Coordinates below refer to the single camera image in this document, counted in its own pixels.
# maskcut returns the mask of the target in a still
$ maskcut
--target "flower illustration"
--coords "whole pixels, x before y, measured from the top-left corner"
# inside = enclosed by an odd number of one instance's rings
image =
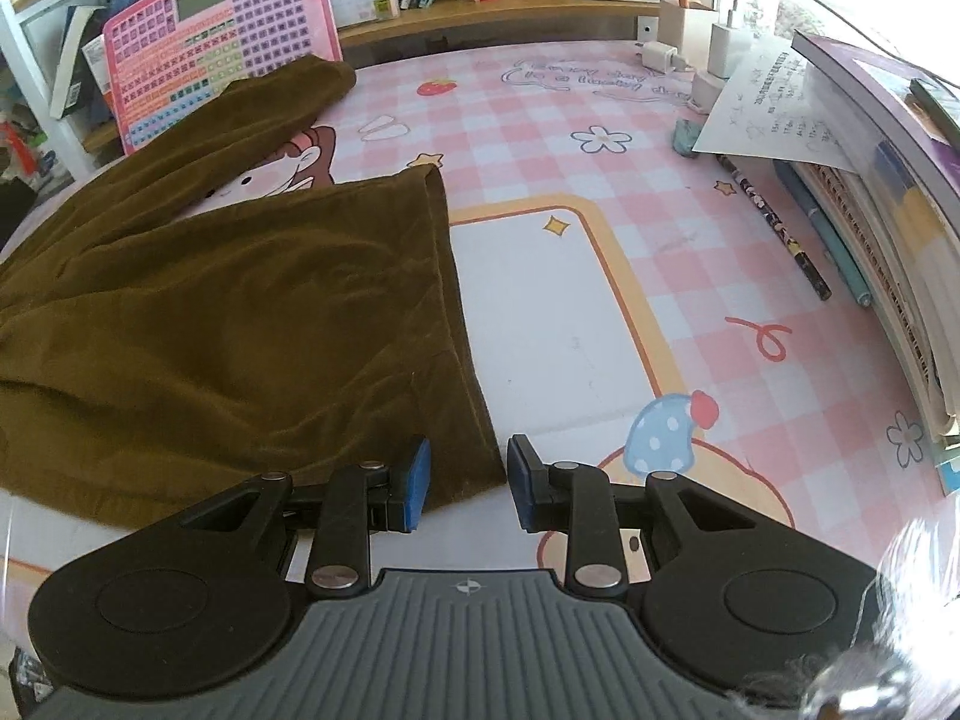
[[[587,154],[595,154],[604,148],[614,154],[622,154],[627,151],[624,143],[630,143],[633,140],[626,132],[607,132],[606,127],[599,127],[596,124],[590,128],[590,132],[571,132],[570,137],[580,141],[580,150]]]
[[[923,459],[923,447],[920,446],[923,428],[908,421],[904,412],[896,412],[894,423],[887,428],[887,440],[896,447],[896,462],[905,469],[911,460],[919,463]]]

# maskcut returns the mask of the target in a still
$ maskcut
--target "brown garment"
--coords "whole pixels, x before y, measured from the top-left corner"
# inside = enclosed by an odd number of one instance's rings
[[[440,172],[175,220],[354,84],[238,81],[69,199],[0,266],[0,485],[139,526],[268,469],[321,482],[433,446],[430,504],[503,482]]]

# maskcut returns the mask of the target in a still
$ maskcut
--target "yellow star illustration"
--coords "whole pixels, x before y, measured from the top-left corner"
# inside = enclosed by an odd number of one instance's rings
[[[407,167],[416,167],[418,165],[436,165],[443,167],[443,154],[418,154],[413,162],[408,162]]]
[[[570,227],[568,223],[563,220],[559,220],[555,215],[550,215],[550,220],[544,225],[544,230],[547,232],[552,232],[558,238],[563,236],[563,233],[566,232],[566,228]]]

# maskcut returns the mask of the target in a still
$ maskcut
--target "gingham pattern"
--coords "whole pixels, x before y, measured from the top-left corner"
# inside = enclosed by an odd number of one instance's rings
[[[492,47],[364,69],[356,89],[320,120],[338,133],[333,177],[385,175],[419,153],[442,153],[452,208],[557,191],[597,203],[686,386],[720,404],[707,440],[770,480],[801,530],[876,562],[907,519],[933,514],[944,498],[925,439],[923,461],[906,469],[888,440],[896,412],[911,422],[918,413],[880,323],[854,303],[769,165],[741,162],[829,282],[826,303],[747,197],[714,189],[733,183],[715,160],[672,151],[676,117],[694,118],[690,111],[605,98],[573,76],[569,91],[502,79],[524,60],[602,69],[603,77],[617,69],[643,74],[636,51],[618,42]],[[562,75],[544,72],[553,84]],[[421,97],[416,89],[430,79],[452,79],[457,88]],[[645,87],[659,85],[649,79]],[[358,130],[381,116],[409,134],[363,142]],[[629,134],[627,151],[581,151],[570,133],[592,125]],[[755,331],[725,317],[789,327],[792,335],[779,334],[786,359],[765,359]]]

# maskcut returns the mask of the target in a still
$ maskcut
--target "power outlet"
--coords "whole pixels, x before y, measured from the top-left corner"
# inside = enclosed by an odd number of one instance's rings
[[[659,18],[656,16],[637,16],[637,42],[649,43],[656,40],[656,25]]]

